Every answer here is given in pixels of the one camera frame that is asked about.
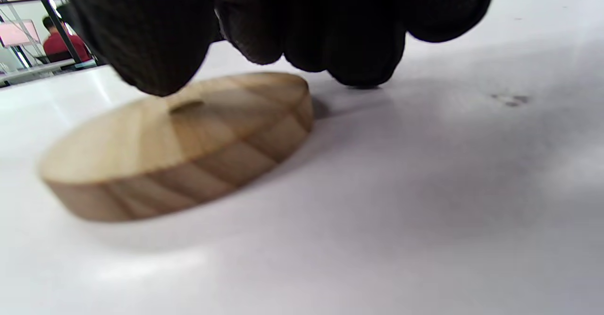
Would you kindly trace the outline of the person's right hand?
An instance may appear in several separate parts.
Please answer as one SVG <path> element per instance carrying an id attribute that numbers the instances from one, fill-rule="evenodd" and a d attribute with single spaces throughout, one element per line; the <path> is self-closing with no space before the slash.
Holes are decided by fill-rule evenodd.
<path id="1" fill-rule="evenodd" d="M 68 0 L 67 22 L 129 85 L 169 96 L 218 34 L 248 61 L 284 57 L 305 72 L 371 88 L 390 80 L 405 38 L 458 38 L 491 0 Z"/>

